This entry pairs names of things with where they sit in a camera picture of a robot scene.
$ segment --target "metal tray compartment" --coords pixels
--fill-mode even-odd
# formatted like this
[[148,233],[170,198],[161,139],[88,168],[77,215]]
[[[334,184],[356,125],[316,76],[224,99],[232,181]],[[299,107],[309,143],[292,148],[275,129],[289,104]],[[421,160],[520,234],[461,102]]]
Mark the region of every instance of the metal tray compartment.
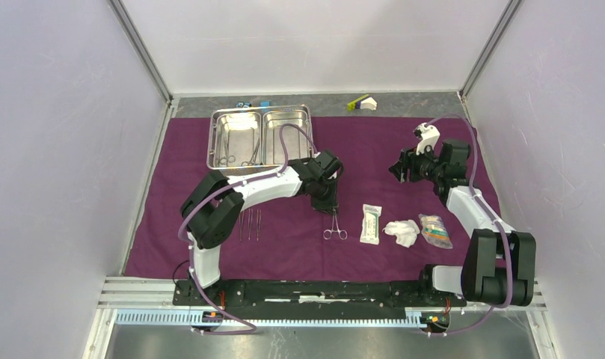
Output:
[[[270,111],[262,116],[262,136],[264,151],[262,163],[265,165],[281,165],[284,162],[284,151],[280,143],[280,128],[285,123],[300,126],[307,134],[311,134],[311,119],[307,111]],[[310,157],[312,147],[309,141],[297,129],[285,127],[283,139],[289,159]]]
[[255,110],[215,112],[210,128],[208,167],[232,169],[260,165],[261,117]]

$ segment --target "robotic arm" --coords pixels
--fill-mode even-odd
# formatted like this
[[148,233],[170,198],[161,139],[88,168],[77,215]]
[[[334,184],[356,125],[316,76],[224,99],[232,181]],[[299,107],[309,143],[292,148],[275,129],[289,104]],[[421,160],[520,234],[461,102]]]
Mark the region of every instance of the robotic arm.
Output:
[[268,200],[307,194],[315,210],[332,214],[337,211],[337,180],[342,172],[342,162],[329,150],[311,159],[293,159],[282,173],[255,182],[251,180],[268,172],[229,177],[220,171],[209,172],[181,206],[184,219],[215,191],[230,183],[243,184],[215,197],[217,206],[206,203],[188,222],[188,237],[194,243],[192,263],[201,286],[207,288],[220,278],[221,244],[232,233],[241,211]]
[[[463,295],[468,301],[502,304],[508,289],[506,269],[498,267],[496,259],[502,257],[504,251],[510,251],[513,271],[511,304],[526,306],[531,303],[535,280],[533,236],[517,232],[502,221],[482,199],[481,191],[469,187],[466,172],[471,148],[467,142],[445,140],[439,156],[436,156],[434,146],[440,137],[436,127],[423,123],[414,134],[420,139],[418,145],[404,149],[399,161],[389,171],[400,182],[429,180],[434,183],[434,193],[458,218],[471,238],[462,267],[427,265],[421,272],[421,280],[427,287]],[[496,221],[506,232],[509,248],[504,248],[500,241]]]

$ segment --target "gray floor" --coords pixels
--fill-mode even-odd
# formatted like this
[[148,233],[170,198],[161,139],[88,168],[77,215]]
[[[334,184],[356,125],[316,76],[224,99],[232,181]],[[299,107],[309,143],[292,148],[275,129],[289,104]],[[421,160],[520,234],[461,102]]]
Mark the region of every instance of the gray floor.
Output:
[[463,114],[463,106],[454,92],[371,93],[377,101],[377,110],[346,111],[346,104],[360,95],[352,93],[282,95],[282,96],[220,96],[186,97],[179,101],[175,117],[210,117],[222,108],[233,108],[239,101],[260,106],[308,105],[313,116],[379,116],[379,117],[436,117],[443,114]]
[[[452,329],[482,313],[452,314]],[[121,325],[107,358],[539,358],[524,312],[497,312],[463,334],[428,339],[401,328],[263,328],[260,334],[202,337],[188,328]]]

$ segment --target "purple cloth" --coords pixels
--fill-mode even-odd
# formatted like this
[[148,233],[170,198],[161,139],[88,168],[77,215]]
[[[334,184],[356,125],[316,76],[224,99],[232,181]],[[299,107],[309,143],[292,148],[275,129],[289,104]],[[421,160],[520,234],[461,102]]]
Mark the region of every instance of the purple cloth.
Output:
[[[418,140],[414,128],[427,119],[400,117],[314,117],[313,137],[319,150],[329,149],[344,163],[338,185],[340,229],[322,238],[331,228],[331,216],[314,212],[306,196],[281,198],[253,208],[262,210],[259,241],[247,240],[248,214],[242,242],[239,226],[221,249],[221,276],[226,279],[282,280],[414,280],[425,264],[462,265],[469,238],[456,217],[441,204],[428,181],[399,183],[388,167],[403,148]],[[471,143],[467,127],[458,119],[437,122],[442,140],[459,138]],[[159,163],[146,199],[144,216],[137,229],[125,275],[170,278],[176,265],[188,258],[184,242],[176,237],[182,218],[179,208],[208,172],[205,164],[209,119],[176,118],[170,121]],[[487,202],[498,209],[482,158],[476,184]],[[362,205],[383,207],[379,245],[360,243]],[[454,248],[445,250],[428,244],[419,235],[410,248],[395,243],[381,229],[389,221],[413,219],[419,214],[439,215]]]

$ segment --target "surgical scissors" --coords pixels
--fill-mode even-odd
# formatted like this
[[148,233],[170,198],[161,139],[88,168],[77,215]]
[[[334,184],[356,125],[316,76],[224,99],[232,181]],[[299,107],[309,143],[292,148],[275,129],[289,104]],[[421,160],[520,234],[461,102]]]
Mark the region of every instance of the surgical scissors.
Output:
[[329,230],[324,230],[322,233],[322,238],[331,239],[333,233],[337,233],[340,239],[347,239],[348,232],[346,230],[341,230],[340,225],[337,223],[337,210],[333,208],[333,218],[331,219],[331,228]]

